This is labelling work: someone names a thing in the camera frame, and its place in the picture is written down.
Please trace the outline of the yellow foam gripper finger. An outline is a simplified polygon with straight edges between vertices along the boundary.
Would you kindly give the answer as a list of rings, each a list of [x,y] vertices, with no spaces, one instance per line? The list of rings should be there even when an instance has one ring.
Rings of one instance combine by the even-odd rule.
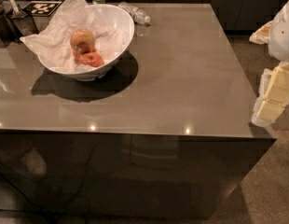
[[[258,45],[264,45],[269,42],[269,31],[272,25],[272,21],[267,22],[249,37],[249,41]]]
[[[260,80],[251,122],[268,127],[289,105],[289,62],[280,62],[273,70],[265,69]]]

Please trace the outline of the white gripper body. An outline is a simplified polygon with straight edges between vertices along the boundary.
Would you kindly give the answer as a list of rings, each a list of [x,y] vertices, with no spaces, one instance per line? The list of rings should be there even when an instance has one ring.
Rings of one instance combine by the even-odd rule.
[[[274,17],[268,34],[268,53],[289,62],[289,0]]]

